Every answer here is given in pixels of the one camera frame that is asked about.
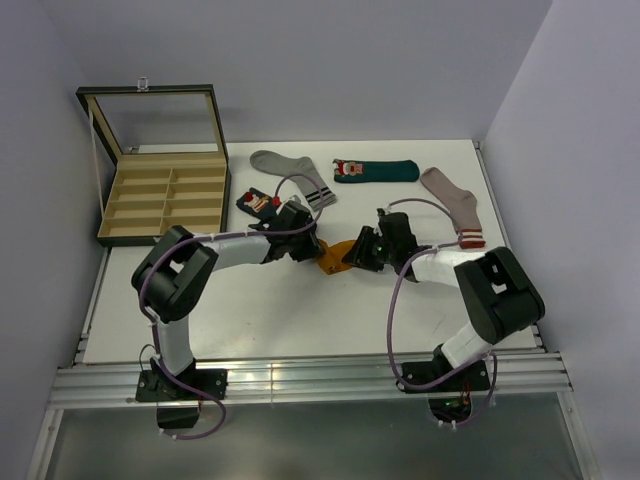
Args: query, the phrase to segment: black mount bracket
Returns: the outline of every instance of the black mount bracket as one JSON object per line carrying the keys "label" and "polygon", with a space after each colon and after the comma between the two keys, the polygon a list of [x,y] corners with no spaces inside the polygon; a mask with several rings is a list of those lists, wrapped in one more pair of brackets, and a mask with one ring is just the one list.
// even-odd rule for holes
{"label": "black mount bracket", "polygon": [[445,423],[462,422],[471,416],[473,406],[464,398],[430,398],[429,409],[434,417]]}
{"label": "black mount bracket", "polygon": [[[408,383],[425,385],[442,377],[452,370],[451,365],[441,350],[442,345],[436,348],[433,360],[428,362],[405,362],[402,366],[402,378]],[[489,390],[489,373],[483,360],[472,363],[463,371],[455,374],[440,385],[429,389],[427,392],[403,388],[406,394],[416,393],[460,393],[468,385],[472,392]]]}
{"label": "black mount bracket", "polygon": [[[223,400],[227,390],[227,371],[221,368],[196,369],[195,362],[176,377],[181,382]],[[136,402],[158,403],[200,400],[195,393],[175,385],[151,360],[151,370],[143,370],[138,378]]]}

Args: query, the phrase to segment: metal latch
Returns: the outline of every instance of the metal latch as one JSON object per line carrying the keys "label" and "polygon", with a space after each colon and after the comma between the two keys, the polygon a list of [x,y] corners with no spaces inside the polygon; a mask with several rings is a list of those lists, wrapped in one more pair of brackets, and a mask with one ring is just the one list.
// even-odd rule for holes
{"label": "metal latch", "polygon": [[149,91],[149,79],[147,77],[140,77],[138,79],[138,92]]}

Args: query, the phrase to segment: glass panel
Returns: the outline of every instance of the glass panel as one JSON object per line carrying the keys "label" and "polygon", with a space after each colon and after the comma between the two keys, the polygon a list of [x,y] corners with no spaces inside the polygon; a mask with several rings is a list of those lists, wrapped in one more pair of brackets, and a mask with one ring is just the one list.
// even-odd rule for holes
{"label": "glass panel", "polygon": [[[229,408],[218,433],[158,436],[153,409],[67,411],[47,478],[579,479],[557,396],[498,397],[457,433],[424,398]],[[203,416],[213,418],[214,407]]]}
{"label": "glass panel", "polygon": [[102,95],[96,101],[123,153],[141,145],[161,146],[153,153],[218,150],[204,94]]}

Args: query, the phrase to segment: santa claus print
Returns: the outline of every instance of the santa claus print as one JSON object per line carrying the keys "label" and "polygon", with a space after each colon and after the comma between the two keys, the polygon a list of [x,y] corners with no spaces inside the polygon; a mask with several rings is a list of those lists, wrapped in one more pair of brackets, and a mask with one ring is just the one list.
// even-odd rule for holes
{"label": "santa claus print", "polygon": [[245,194],[244,204],[247,207],[249,207],[251,210],[253,210],[254,212],[258,213],[264,207],[269,205],[269,199],[270,198],[271,197],[269,197],[269,195],[265,195],[263,197],[259,197],[258,195],[255,195],[253,193],[247,192]]}
{"label": "santa claus print", "polygon": [[353,162],[353,161],[346,162],[344,160],[334,160],[333,163],[336,164],[336,167],[333,173],[341,177],[346,177],[347,175],[350,175],[350,176],[362,175],[364,173],[364,165],[358,162]]}

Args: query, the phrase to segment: orange object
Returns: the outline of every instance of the orange object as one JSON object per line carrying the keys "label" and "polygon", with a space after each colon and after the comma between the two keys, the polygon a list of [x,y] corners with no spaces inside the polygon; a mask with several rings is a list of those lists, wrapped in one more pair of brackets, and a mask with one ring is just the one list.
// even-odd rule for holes
{"label": "orange object", "polygon": [[342,263],[342,257],[344,257],[351,247],[353,247],[355,240],[346,240],[344,242],[336,243],[331,247],[324,240],[318,239],[322,248],[324,248],[324,254],[320,255],[316,260],[318,266],[327,275],[333,275],[334,273],[344,272],[349,270],[351,265]]}

